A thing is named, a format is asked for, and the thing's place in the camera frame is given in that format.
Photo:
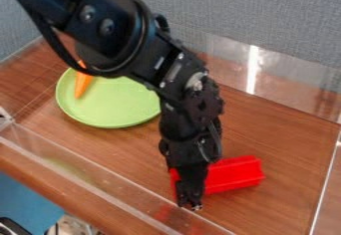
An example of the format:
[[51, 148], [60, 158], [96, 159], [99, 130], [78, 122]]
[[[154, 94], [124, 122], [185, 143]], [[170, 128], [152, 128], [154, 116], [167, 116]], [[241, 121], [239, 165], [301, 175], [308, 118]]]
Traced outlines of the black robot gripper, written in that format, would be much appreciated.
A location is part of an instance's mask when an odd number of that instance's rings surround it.
[[219, 118], [197, 128], [183, 112], [162, 106], [159, 150], [168, 168], [175, 168], [175, 201], [179, 207], [202, 208], [207, 162], [217, 162], [222, 154]]

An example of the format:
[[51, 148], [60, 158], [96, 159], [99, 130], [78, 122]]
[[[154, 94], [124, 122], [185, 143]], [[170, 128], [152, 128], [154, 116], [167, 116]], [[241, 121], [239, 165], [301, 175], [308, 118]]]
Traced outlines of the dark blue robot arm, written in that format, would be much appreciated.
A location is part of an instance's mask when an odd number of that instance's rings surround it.
[[222, 156], [223, 99], [203, 60], [171, 37], [142, 0], [16, 0], [67, 65], [126, 76], [160, 98], [160, 153], [175, 169], [178, 206], [202, 208], [209, 165]]

